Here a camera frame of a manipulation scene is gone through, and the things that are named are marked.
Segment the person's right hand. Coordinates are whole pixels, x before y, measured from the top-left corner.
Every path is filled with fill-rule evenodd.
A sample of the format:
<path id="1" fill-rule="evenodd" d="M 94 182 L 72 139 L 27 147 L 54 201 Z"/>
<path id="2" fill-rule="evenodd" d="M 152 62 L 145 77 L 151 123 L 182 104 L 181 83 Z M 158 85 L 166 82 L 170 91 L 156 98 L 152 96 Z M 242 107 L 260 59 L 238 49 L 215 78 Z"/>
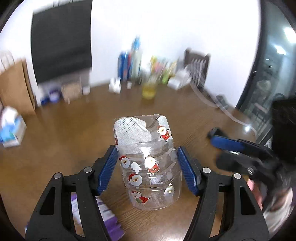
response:
<path id="1" fill-rule="evenodd" d="M 251 192 L 253 193 L 253 195 L 254 195 L 260 209 L 262 210 L 263 209 L 263 206 L 262 206 L 262 194 L 261 194 L 261 192 L 259 190 L 258 185 L 254 181 L 252 181 L 251 179 L 247 180 L 247 185 L 250 188 Z"/>

